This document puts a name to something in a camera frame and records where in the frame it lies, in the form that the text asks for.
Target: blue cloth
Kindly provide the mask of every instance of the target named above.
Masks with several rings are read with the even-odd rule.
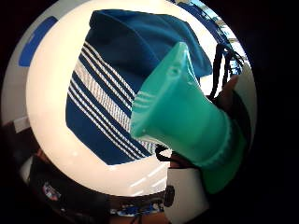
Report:
[[[169,15],[119,9],[94,11],[72,74],[66,124],[105,163],[146,158],[155,145],[129,134],[131,105],[146,77],[179,41],[191,52],[198,77],[211,63],[189,24]]]

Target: white stripe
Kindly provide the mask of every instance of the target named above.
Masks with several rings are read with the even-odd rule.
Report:
[[[139,194],[142,194],[143,191],[144,191],[144,190],[140,190],[140,191],[138,191],[138,192],[136,192],[136,193],[134,193],[134,194],[131,194],[131,196],[132,196],[132,197],[135,197],[135,196],[137,196],[137,195],[139,195]]]
[[[121,143],[125,148],[127,148],[132,154],[134,154],[138,159],[141,159],[140,156],[136,155],[131,148],[129,148],[125,143],[122,142],[122,140],[120,140],[112,131],[109,127],[106,126],[106,124],[101,120],[101,118],[99,118],[92,110],[91,108],[86,105],[86,103],[82,100],[82,98],[80,98],[80,96],[76,93],[76,91],[74,90],[74,88],[71,86],[70,90],[75,94],[75,96],[77,97],[77,99],[79,99],[79,101],[81,102],[82,105],[85,106],[85,108],[87,108],[87,110],[96,118],[97,121],[100,121],[100,123],[102,124],[102,126],[104,126],[106,128],[106,130],[108,131],[108,133],[110,135],[112,135],[119,143]]]
[[[75,66],[75,73],[78,75],[84,86],[89,90],[97,102],[102,105],[107,112],[116,120],[120,126],[126,131],[130,132],[130,119],[119,108],[119,106],[105,93],[100,85],[89,74],[84,64],[80,61]],[[152,154],[156,148],[155,144],[149,142],[138,141],[150,154]]]
[[[156,173],[158,173],[160,170],[162,170],[164,167],[166,166],[166,162],[163,163],[162,165],[158,166],[156,169],[154,169],[153,171],[151,171],[148,174],[148,177],[151,177],[152,175],[155,175]]]
[[[134,157],[132,157],[125,149],[123,149],[117,142],[114,141],[114,139],[112,139],[107,132],[100,126],[100,124],[98,122],[96,122],[96,120],[94,120],[94,118],[87,113],[87,111],[78,103],[78,101],[75,99],[75,97],[72,95],[72,93],[69,91],[68,95],[70,96],[70,98],[72,99],[72,101],[76,104],[76,106],[96,125],[96,127],[101,130],[101,132],[115,145],[117,146],[121,151],[123,151],[129,158],[131,158],[132,160],[135,160]]]
[[[164,178],[162,178],[161,180],[157,181],[156,183],[154,183],[151,186],[154,188],[154,187],[157,187],[158,185],[160,185],[162,183],[166,184],[166,179],[167,179],[167,176],[165,176]]]
[[[127,143],[129,146],[131,146],[136,152],[138,152],[142,157],[146,157],[146,155],[144,155],[135,145],[133,145],[133,143],[130,142],[129,139],[127,139],[125,136],[123,136],[119,130],[117,128],[114,127],[113,124],[111,124],[111,122],[107,119],[107,117],[93,104],[93,102],[85,95],[85,93],[82,91],[82,89],[78,86],[78,84],[76,83],[76,81],[72,78],[71,79],[71,83],[75,86],[75,88],[78,90],[78,92],[83,96],[83,98],[90,104],[90,106],[102,117],[102,119],[108,124],[108,126],[119,135],[119,137],[125,141],[125,143]],[[77,93],[75,92],[75,90],[73,90],[73,87],[70,86],[70,89],[73,91],[74,94]],[[135,154],[127,145],[124,145],[127,149],[129,149],[133,154]]]
[[[105,84],[112,90],[112,92],[122,101],[122,103],[131,110],[131,106],[128,105],[128,103],[123,99],[123,97],[115,90],[115,88],[106,80],[106,78],[103,76],[103,74],[94,66],[92,61],[87,57],[87,55],[84,52],[81,52],[81,55],[86,59],[86,61],[89,63],[89,65],[92,67],[93,71],[105,82]]]
[[[82,49],[85,50],[87,55],[93,59],[93,61],[103,70],[103,72],[107,75],[107,77],[112,81],[112,83],[120,90],[120,92],[127,98],[127,100],[132,103],[133,98],[125,91],[125,89],[120,85],[120,83],[106,70],[106,68],[99,63],[98,60],[93,56],[93,54],[87,49],[86,47],[83,47]]]
[[[132,94],[132,96],[135,97],[135,92],[132,90],[130,85],[122,78],[122,76],[117,71],[115,71],[115,69],[112,66],[110,66],[110,64],[108,64],[104,61],[104,59],[100,56],[99,52],[92,45],[90,45],[87,41],[85,41],[84,44],[94,52],[94,54],[99,59],[99,61],[101,61],[107,68],[109,68],[111,70],[111,72],[114,74],[114,76],[116,76],[120,80],[120,82],[123,84],[123,86],[125,88],[127,88],[127,90]]]
[[[137,180],[135,183],[133,183],[132,185],[130,185],[130,187],[134,187],[134,186],[137,186],[138,184],[141,184],[142,182],[146,181],[146,177],[143,177],[139,180]]]

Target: black strap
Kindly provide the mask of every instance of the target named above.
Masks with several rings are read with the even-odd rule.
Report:
[[[183,167],[184,167],[184,165],[183,165],[180,161],[177,161],[177,160],[175,160],[175,159],[173,159],[173,158],[169,158],[169,157],[166,157],[166,156],[160,154],[161,152],[163,152],[163,151],[165,151],[165,150],[167,150],[167,147],[163,147],[163,146],[161,146],[161,145],[158,145],[158,146],[156,147],[156,150],[155,150],[155,152],[156,152],[156,157],[157,157],[157,159],[158,159],[159,161],[173,161],[173,162],[176,162],[176,163],[179,165],[180,168],[183,168]]]
[[[230,62],[233,58],[233,54],[231,52],[228,52],[225,55],[225,64],[224,64],[224,75],[223,75],[223,79],[222,79],[222,87],[224,87],[224,85],[227,83],[227,78],[228,78],[228,71],[230,66]]]
[[[225,57],[224,77],[222,80],[222,86],[227,81],[228,71],[230,71],[231,75],[232,75],[232,68],[230,66],[230,61],[234,58],[235,61],[238,64],[240,64],[241,66],[243,66],[243,63],[244,63],[243,58],[237,52],[235,52],[228,46],[223,45],[223,44],[218,44],[216,46],[216,53],[215,53],[215,58],[214,58],[214,62],[213,62],[213,87],[212,87],[211,93],[207,97],[210,101],[213,101],[216,91],[217,91],[217,88],[218,88],[222,55],[225,55],[224,56]]]

